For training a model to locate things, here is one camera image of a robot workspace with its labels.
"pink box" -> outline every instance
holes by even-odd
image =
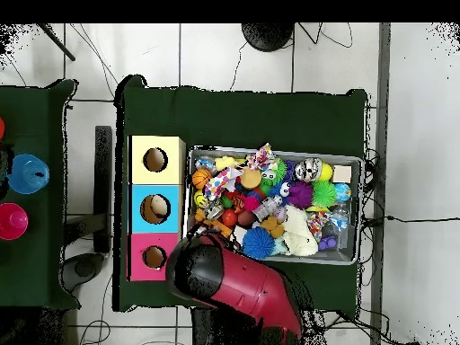
[[[160,269],[149,268],[144,263],[143,253],[150,246],[158,246],[166,252],[166,258],[179,242],[179,233],[136,233],[131,235],[131,277],[129,281],[165,280],[164,264]]]

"plastic bottle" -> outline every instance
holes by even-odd
[[[337,248],[345,249],[347,247],[349,232],[349,211],[345,202],[339,202],[330,218],[334,233],[337,235]]]

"blue cup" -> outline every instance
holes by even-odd
[[[12,190],[32,194],[48,184],[49,168],[34,155],[17,155],[13,159],[11,174],[7,174],[7,177]]]

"blue box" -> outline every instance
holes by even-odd
[[[181,185],[131,185],[132,186],[132,233],[181,233],[182,189]],[[168,200],[169,216],[159,224],[150,224],[142,218],[140,207],[144,198],[154,195]]]

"gray plastic bin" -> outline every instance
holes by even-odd
[[[188,153],[188,176],[187,188],[185,190],[185,216],[183,225],[183,236],[187,234],[189,229],[193,226],[194,216],[197,210],[193,202],[194,187],[191,184],[191,175],[195,172],[195,160],[203,155],[211,157],[232,156],[234,158],[243,158],[248,154],[253,154],[256,149],[245,148],[229,148],[229,147],[203,147],[193,146],[189,149]],[[365,180],[364,162],[353,156],[338,156],[338,155],[316,155],[298,152],[283,152],[273,151],[277,157],[282,159],[291,160],[296,163],[306,159],[307,157],[319,157],[322,161],[330,165],[349,165],[351,166],[351,198],[347,202],[349,209],[350,221],[348,229],[348,243],[345,249],[341,250],[326,250],[317,252],[308,257],[297,257],[294,255],[274,255],[265,259],[265,261],[285,261],[285,262],[299,262],[299,263],[321,263],[333,265],[350,265],[358,259],[359,255],[359,231],[361,228],[361,209],[363,201],[363,188]]]

